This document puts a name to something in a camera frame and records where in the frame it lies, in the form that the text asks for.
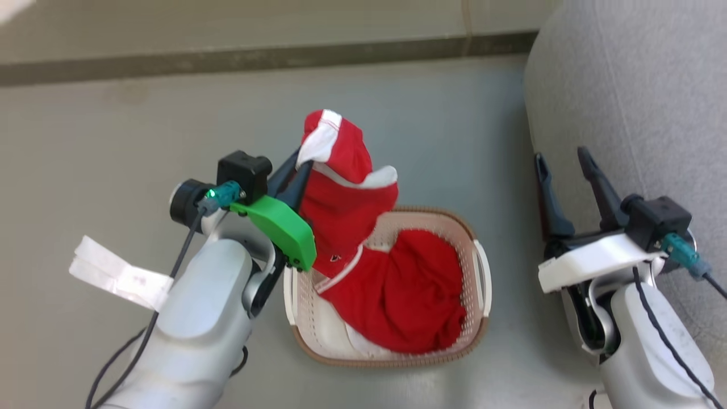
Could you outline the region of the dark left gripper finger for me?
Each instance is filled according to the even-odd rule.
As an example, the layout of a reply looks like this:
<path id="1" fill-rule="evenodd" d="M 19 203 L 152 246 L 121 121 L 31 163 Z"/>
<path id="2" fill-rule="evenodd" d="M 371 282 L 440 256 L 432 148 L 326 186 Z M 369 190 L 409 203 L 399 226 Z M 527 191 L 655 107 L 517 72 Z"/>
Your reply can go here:
<path id="1" fill-rule="evenodd" d="M 289 181 L 296 173 L 296 163 L 300 148 L 296 149 L 268 178 L 268 196 L 277 197 L 287 188 Z"/>
<path id="2" fill-rule="evenodd" d="M 287 182 L 281 193 L 278 193 L 278 199 L 286 204 L 296 214 L 299 214 L 304 197 L 306 196 L 307 183 L 310 179 L 313 161 L 306 161 L 294 169 L 291 178 Z"/>

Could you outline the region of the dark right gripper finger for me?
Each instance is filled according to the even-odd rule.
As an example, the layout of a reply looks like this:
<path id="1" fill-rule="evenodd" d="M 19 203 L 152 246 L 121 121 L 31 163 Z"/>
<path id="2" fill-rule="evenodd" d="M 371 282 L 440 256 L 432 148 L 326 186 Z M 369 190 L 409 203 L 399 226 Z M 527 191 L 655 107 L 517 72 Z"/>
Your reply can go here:
<path id="1" fill-rule="evenodd" d="M 538 209 L 540 210 L 543 238 L 565 239 L 574 236 L 574 225 L 563 213 L 553 189 L 553 174 L 542 153 L 535 154 L 534 167 L 537 176 Z"/>
<path id="2" fill-rule="evenodd" d="M 621 211 L 621 199 L 609 179 L 600 170 L 587 147 L 578 147 L 578 161 L 584 178 L 593 191 L 600 215 L 602 231 L 625 228 L 626 214 Z"/>

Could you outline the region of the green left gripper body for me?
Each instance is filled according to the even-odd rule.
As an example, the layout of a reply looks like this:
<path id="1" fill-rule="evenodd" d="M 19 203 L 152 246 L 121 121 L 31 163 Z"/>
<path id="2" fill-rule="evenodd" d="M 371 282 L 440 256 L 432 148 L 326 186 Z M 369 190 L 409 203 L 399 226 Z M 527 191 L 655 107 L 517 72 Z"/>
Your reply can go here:
<path id="1" fill-rule="evenodd" d="M 291 265 L 301 271 L 311 270 L 317 258 L 314 233 L 287 204 L 263 196 L 252 204 L 234 202 L 229 209 L 246 215 L 287 256 Z"/>

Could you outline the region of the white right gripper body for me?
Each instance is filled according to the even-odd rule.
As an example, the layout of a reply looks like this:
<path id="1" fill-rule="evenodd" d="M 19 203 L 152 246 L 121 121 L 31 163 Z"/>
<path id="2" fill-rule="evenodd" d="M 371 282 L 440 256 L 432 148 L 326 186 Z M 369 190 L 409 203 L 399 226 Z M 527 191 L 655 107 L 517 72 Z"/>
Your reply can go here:
<path id="1" fill-rule="evenodd" d="M 538 266 L 538 281 L 547 294 L 664 256 L 659 249 L 645 251 L 621 233 L 548 259 Z"/>

